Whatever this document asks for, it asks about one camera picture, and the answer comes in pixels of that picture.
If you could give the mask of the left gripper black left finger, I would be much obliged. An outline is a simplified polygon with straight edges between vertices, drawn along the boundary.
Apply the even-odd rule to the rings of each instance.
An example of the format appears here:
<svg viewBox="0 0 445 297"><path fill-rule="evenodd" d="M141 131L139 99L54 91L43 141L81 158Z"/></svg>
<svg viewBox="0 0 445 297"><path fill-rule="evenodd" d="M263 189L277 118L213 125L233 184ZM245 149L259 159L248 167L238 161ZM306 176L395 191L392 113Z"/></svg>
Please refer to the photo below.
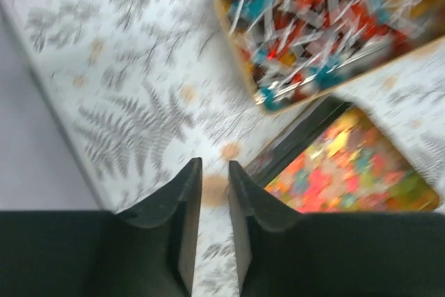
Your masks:
<svg viewBox="0 0 445 297"><path fill-rule="evenodd" d="M192 294L202 197L202 160L115 215L100 252L103 296Z"/></svg>

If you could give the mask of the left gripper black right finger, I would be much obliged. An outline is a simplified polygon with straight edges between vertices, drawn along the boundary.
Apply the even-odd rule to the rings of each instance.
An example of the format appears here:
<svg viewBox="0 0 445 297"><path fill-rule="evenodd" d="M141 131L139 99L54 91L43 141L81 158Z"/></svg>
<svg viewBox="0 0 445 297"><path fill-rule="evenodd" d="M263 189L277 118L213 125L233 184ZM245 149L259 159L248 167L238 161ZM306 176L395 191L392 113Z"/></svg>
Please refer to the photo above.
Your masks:
<svg viewBox="0 0 445 297"><path fill-rule="evenodd" d="M332 214L301 214L229 162L229 210L241 296L333 296L315 269L311 229L325 230Z"/></svg>

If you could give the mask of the tin of gummy candies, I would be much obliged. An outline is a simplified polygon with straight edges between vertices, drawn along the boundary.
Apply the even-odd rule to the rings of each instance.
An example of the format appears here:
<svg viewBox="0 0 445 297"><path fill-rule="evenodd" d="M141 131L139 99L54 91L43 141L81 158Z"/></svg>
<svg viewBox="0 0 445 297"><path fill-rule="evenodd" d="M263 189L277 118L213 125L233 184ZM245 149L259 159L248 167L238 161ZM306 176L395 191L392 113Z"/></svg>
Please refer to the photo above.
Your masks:
<svg viewBox="0 0 445 297"><path fill-rule="evenodd" d="M246 167L301 213L432 211L440 196L352 102L319 99Z"/></svg>

